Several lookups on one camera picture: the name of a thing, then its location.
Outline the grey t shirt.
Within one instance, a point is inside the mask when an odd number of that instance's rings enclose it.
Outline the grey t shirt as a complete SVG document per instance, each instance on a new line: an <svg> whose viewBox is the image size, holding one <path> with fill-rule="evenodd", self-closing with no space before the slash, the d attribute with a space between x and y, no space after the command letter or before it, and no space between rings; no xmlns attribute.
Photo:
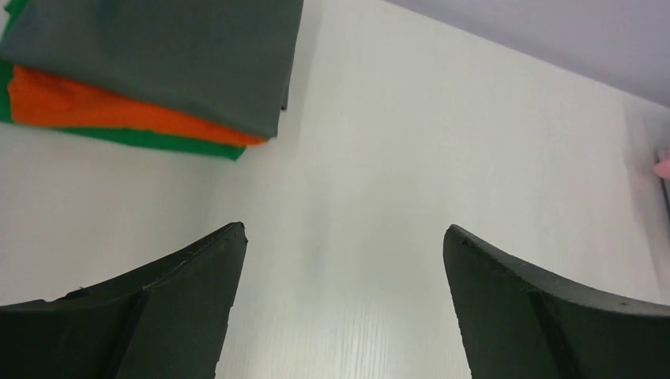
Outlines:
<svg viewBox="0 0 670 379"><path fill-rule="evenodd" d="M301 1L30 1L1 56L272 138L302 12Z"/></svg>

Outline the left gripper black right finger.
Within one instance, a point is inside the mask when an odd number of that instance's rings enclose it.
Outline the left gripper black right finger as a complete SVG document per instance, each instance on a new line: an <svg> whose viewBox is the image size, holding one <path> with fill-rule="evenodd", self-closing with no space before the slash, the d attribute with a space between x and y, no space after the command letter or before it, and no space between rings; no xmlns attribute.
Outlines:
<svg viewBox="0 0 670 379"><path fill-rule="evenodd" d="M514 257L458 225L443 261L474 378L666 378L669 308Z"/></svg>

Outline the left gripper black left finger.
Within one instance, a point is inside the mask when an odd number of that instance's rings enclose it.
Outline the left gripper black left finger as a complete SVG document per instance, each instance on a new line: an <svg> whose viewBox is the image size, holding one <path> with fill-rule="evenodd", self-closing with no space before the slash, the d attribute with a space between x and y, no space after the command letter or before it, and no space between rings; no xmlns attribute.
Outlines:
<svg viewBox="0 0 670 379"><path fill-rule="evenodd" d="M230 223L54 301L1 308L4 378L214 378L248 240Z"/></svg>

